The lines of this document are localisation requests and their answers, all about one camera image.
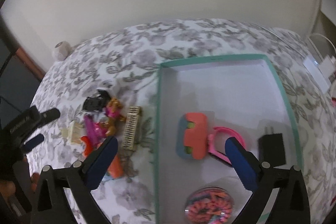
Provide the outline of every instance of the purple plastic stick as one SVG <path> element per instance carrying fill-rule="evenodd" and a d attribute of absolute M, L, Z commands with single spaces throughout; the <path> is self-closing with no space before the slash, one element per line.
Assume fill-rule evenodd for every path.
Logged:
<path fill-rule="evenodd" d="M 85 114 L 84 115 L 84 123 L 85 123 L 87 136 L 88 136 L 92 146 L 96 147 L 97 144 L 99 143 L 99 141 L 98 141 L 98 137 L 95 133 L 95 127 L 93 125 L 92 116 L 89 115 L 89 114 Z"/>

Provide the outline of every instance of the pink headband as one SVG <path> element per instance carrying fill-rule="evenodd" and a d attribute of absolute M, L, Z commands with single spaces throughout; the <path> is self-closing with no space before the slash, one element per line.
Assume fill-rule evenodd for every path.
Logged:
<path fill-rule="evenodd" d="M 235 137 L 237 141 L 243 146 L 243 148 L 246 148 L 243 137 L 235 130 L 227 128 L 227 127 L 214 127 L 213 129 L 216 132 L 208 136 L 208 143 L 209 143 L 208 152 L 210 156 L 216 158 L 217 160 L 223 161 L 225 164 L 232 166 L 228 157 L 225 154 L 216 150 L 215 143 L 214 143 L 216 134 L 224 133 L 224 134 L 230 135 L 230 137 Z"/>

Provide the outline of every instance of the colorful rubber bands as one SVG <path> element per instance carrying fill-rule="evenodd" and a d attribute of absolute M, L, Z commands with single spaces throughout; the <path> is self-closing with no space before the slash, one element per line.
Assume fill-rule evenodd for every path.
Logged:
<path fill-rule="evenodd" d="M 206 187 L 190 195 L 184 211 L 192 224 L 221 224 L 228 221 L 232 210 L 233 199 L 224 189 Z"/>

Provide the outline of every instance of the white roll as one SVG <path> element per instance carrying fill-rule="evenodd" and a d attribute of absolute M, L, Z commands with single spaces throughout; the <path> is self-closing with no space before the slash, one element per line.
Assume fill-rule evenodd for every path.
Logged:
<path fill-rule="evenodd" d="M 52 51 L 52 56 L 56 61 L 65 60 L 71 53 L 71 46 L 68 42 L 62 41 L 58 43 Z"/>

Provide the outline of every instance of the bed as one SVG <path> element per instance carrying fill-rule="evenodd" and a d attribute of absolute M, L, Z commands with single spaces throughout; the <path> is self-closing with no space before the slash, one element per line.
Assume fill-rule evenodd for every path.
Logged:
<path fill-rule="evenodd" d="M 82 103 L 97 87 L 115 92 L 125 104 L 143 107 L 141 141 L 136 152 L 120 151 L 125 177 L 102 182 L 92 195 L 113 224 L 155 223 L 152 178 L 153 130 L 158 64 L 175 59 L 238 53 L 266 54 L 294 111 L 312 223 L 322 223 L 336 196 L 335 110 L 302 62 L 307 45 L 294 32 L 223 19 L 152 22 L 110 32 L 76 45 L 44 77 L 32 105 L 57 107 L 58 120 L 37 130 L 45 141 L 28 154 L 31 172 L 83 160 L 82 146 L 70 146 L 61 129 L 82 121 Z M 85 223 L 71 194 L 71 209 Z"/>

